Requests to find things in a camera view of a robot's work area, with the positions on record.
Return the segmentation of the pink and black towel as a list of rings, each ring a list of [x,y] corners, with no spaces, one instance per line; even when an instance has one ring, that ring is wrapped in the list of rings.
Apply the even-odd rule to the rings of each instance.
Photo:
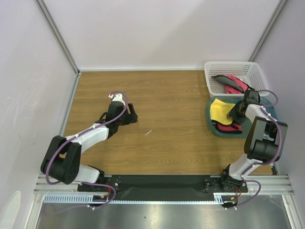
[[[214,128],[223,134],[242,134],[242,127],[236,123],[230,125],[223,125],[215,120],[212,121]]]

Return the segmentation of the yellow and black towel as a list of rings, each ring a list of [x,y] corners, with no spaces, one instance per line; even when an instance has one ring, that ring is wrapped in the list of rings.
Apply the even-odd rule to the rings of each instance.
[[[218,98],[214,99],[210,106],[210,118],[212,121],[228,126],[233,123],[233,119],[228,113],[234,108],[235,104],[226,103]]]

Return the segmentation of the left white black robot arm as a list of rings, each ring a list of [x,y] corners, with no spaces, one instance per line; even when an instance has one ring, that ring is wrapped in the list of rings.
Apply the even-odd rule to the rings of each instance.
[[[91,127],[71,136],[53,137],[41,164],[50,185],[72,182],[88,184],[95,191],[103,189],[105,179],[102,171],[92,166],[81,165],[81,155],[99,142],[111,138],[122,125],[138,121],[132,103],[111,101],[108,111],[103,113]]]

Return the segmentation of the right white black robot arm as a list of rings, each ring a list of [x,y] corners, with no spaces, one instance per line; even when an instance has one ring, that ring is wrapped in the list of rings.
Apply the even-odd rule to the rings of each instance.
[[[238,124],[249,120],[252,125],[244,144],[244,154],[222,170],[219,180],[223,192],[246,186],[246,176],[262,165],[269,165],[282,155],[288,124],[275,119],[268,111],[271,104],[260,103],[260,91],[248,89],[228,113]]]

